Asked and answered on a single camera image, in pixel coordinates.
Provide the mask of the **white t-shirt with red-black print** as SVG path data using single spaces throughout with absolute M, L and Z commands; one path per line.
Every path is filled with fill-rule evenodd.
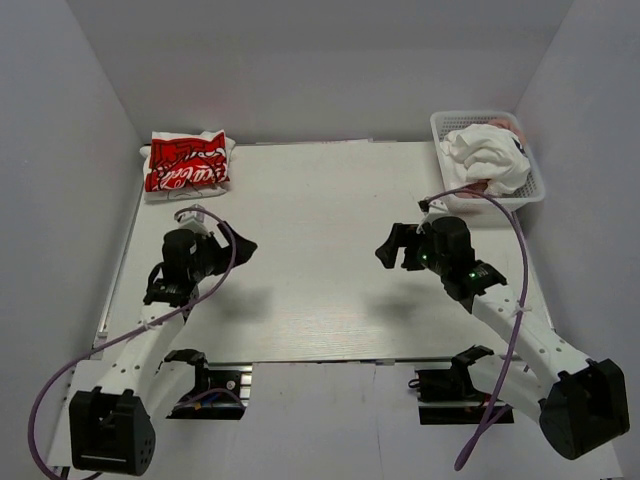
M 143 157 L 143 193 L 186 185 L 231 184 L 235 146 L 235 140 L 223 130 L 200 134 L 154 132 L 151 143 L 139 150 Z

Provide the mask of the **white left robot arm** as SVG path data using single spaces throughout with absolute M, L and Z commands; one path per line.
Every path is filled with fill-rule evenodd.
M 143 475 L 156 448 L 155 423 L 219 392 L 204 353 L 171 347 L 196 301 L 204 297 L 200 282 L 226 277 L 258 248 L 225 222 L 218 229 L 226 245 L 197 219 L 164 235 L 162 260 L 147 280 L 139 334 L 125 341 L 94 387 L 77 391 L 69 403 L 74 468 Z

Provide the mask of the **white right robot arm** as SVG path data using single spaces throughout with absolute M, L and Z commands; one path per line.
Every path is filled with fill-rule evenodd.
M 624 374 L 596 361 L 526 311 L 507 279 L 476 258 L 466 223 L 442 217 L 422 225 L 396 223 L 375 255 L 387 269 L 429 270 L 454 301 L 513 342 L 524 365 L 507 365 L 490 348 L 472 346 L 441 377 L 421 371 L 414 386 L 424 402 L 475 400 L 501 387 L 499 401 L 533 420 L 562 457 L 575 460 L 630 429 Z

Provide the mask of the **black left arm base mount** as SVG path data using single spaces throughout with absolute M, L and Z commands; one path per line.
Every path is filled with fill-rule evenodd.
M 248 406 L 251 379 L 249 366 L 213 365 L 200 351 L 173 350 L 160 364 L 144 405 L 155 422 L 239 420 Z

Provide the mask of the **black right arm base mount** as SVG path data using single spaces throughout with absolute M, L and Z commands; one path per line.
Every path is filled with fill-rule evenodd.
M 417 394 L 422 426 L 479 425 L 487 410 L 491 390 L 477 390 L 469 368 L 493 351 L 472 346 L 451 359 L 447 368 L 426 367 L 415 371 L 408 389 Z

